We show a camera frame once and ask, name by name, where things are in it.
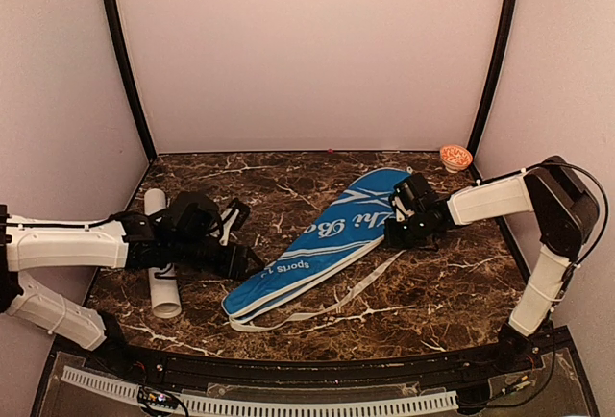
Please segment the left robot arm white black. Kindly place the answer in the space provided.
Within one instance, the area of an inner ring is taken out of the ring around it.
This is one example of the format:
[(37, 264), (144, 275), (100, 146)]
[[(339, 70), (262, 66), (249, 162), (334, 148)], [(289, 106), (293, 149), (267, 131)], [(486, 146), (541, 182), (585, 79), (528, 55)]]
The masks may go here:
[(143, 211), (121, 211), (95, 222), (55, 222), (10, 215), (1, 210), (1, 311), (62, 336), (88, 351), (116, 375), (135, 368), (135, 352), (116, 318), (82, 307), (36, 281), (37, 268), (89, 266), (156, 270), (171, 280), (170, 266), (186, 264), (225, 279), (243, 281), (263, 261), (254, 250), (235, 243), (231, 234), (250, 215), (232, 199), (220, 209), (199, 192), (183, 191), (167, 201), (153, 188)]

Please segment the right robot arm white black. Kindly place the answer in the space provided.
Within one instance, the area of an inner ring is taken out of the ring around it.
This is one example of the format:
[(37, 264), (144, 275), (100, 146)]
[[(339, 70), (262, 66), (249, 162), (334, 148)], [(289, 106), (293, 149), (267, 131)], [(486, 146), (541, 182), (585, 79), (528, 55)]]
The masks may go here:
[(436, 193), (414, 173), (394, 186), (389, 203), (393, 215), (384, 224), (384, 243), (395, 249), (412, 249), (487, 219), (529, 225), (538, 239), (536, 262), (506, 323), (523, 337), (535, 334), (561, 302), (575, 271), (603, 238), (610, 215), (600, 182), (560, 156), (450, 195)]

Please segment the white shuttlecock tube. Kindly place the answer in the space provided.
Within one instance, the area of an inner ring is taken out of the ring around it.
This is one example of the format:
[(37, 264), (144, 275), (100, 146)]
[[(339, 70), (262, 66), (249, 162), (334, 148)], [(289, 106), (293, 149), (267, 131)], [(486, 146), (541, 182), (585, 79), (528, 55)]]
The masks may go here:
[[(144, 194), (144, 212), (151, 215), (167, 206), (165, 193), (157, 188), (148, 189)], [(182, 305), (179, 295), (175, 268), (167, 264), (162, 269), (149, 269), (150, 299), (153, 314), (160, 319), (179, 316)]]

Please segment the blue racket bag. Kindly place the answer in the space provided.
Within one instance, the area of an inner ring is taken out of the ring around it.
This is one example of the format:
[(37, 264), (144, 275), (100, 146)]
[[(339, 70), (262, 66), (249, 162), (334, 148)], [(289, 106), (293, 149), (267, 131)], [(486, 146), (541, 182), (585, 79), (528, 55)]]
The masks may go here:
[(222, 302), (230, 327), (263, 332), (252, 321), (334, 276), (376, 249), (394, 216), (389, 196), (408, 171), (379, 168), (350, 184), (320, 217), (272, 263)]

